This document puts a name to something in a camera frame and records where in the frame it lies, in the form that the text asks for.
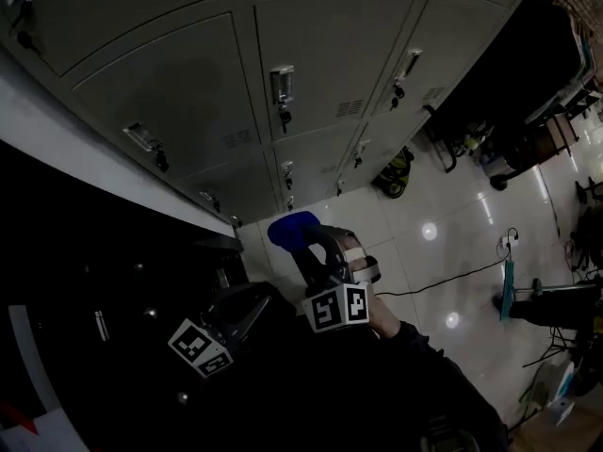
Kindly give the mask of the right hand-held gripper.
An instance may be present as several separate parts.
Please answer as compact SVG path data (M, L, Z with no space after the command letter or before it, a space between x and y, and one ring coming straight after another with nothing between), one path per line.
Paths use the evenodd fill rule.
M307 285L305 293L317 294L302 302L312 331L322 333L367 324L368 287L381 278L378 261L367 256L367 267L352 272L352 283L343 282L325 290L325 280L350 278L350 268L338 240L340 233L330 226L302 225L301 235L305 248L291 255ZM323 263L311 250L313 245L323 248Z

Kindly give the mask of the person's right hand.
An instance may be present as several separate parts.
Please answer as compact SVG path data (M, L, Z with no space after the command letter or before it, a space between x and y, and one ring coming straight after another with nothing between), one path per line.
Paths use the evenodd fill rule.
M367 254L354 233L345 233L339 236L339 244L344 251L345 261L351 272L368 267Z

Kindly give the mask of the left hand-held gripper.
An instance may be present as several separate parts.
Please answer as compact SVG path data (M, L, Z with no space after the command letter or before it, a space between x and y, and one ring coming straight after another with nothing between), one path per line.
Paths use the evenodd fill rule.
M223 289L204 309L183 308L171 320L168 347L201 377L230 367L241 347L257 345L265 334L274 287L249 282ZM234 323L222 308L251 308Z

